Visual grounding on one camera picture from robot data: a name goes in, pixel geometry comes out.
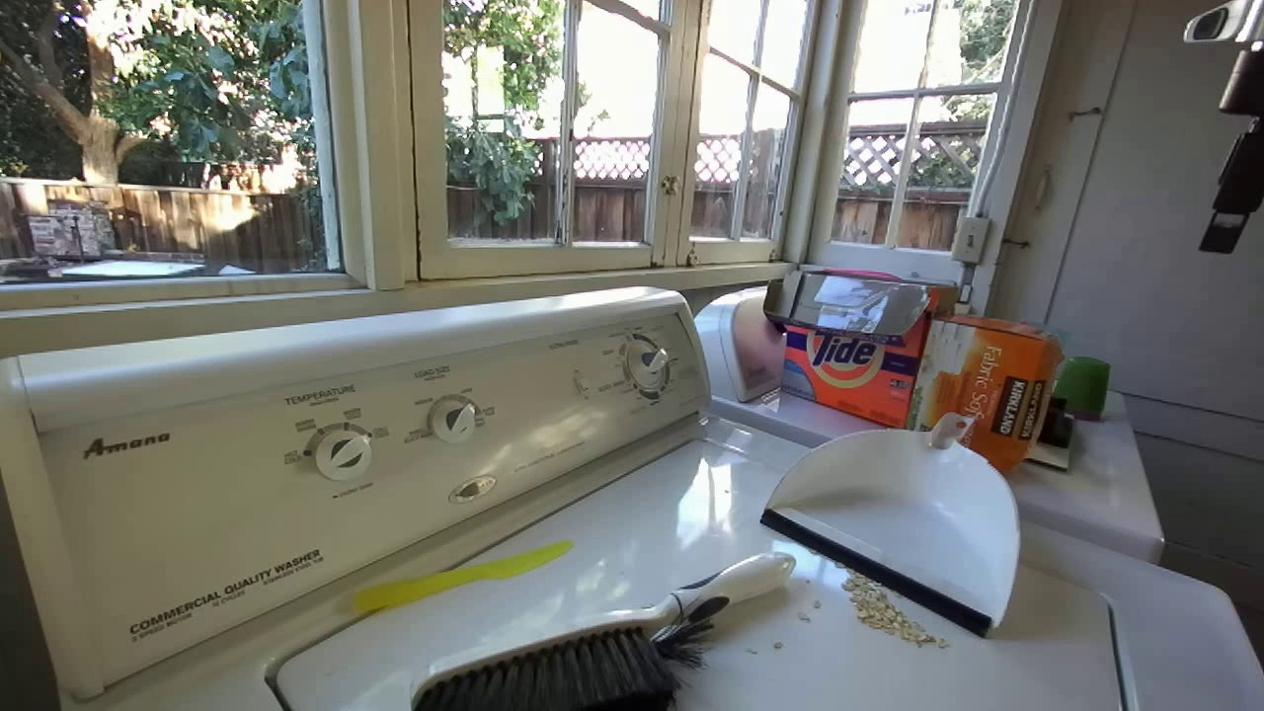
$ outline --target wooden fence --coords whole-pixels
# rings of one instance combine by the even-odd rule
[[[77,261],[189,261],[204,272],[323,269],[316,194],[0,182],[0,258],[23,278]]]
[[[775,135],[742,141],[702,135],[696,153],[696,235],[732,235],[732,202],[748,176],[748,224],[763,235],[780,191]],[[979,162],[979,124],[921,127],[913,145],[913,191],[905,202],[905,245],[947,251]],[[890,182],[905,152],[905,127],[854,127],[836,187],[836,243],[880,243],[890,224]],[[484,194],[449,187],[453,237],[555,237],[557,235],[557,141],[539,141],[541,182],[515,224],[486,224]],[[642,243],[651,139],[578,141],[578,243]],[[54,264],[129,258],[189,261],[204,272],[322,272],[329,264],[311,194],[240,194],[189,187],[78,187],[0,182],[0,278],[38,282]]]

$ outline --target laundry room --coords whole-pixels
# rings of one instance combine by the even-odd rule
[[[1264,0],[13,0],[0,97],[3,711],[1264,705]]]

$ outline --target amana logo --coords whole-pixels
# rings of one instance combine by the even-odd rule
[[[158,435],[148,435],[148,439],[117,439],[117,443],[91,439],[91,447],[83,452],[83,457],[106,457],[106,456],[143,452],[143,447],[164,447],[164,443],[170,443],[170,430],[158,430]]]

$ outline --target control panel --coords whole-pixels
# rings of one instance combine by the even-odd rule
[[[65,527],[65,549],[28,556],[65,556],[48,567],[91,590],[44,619],[91,640],[104,667],[86,664],[83,694],[696,428],[706,402],[690,312],[656,289],[95,347],[20,372],[44,463],[7,488],[48,489],[54,509],[28,522]]]

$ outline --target white washing machine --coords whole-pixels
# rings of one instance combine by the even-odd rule
[[[765,549],[794,582],[706,634],[676,706],[1264,706],[1216,590],[1035,527],[990,635],[901,598],[890,611],[938,646],[873,627],[848,569],[759,527],[806,447],[706,419],[676,294],[53,351],[7,361],[0,388],[65,706],[412,706],[469,648],[656,603]],[[352,610],[541,547],[566,552]]]

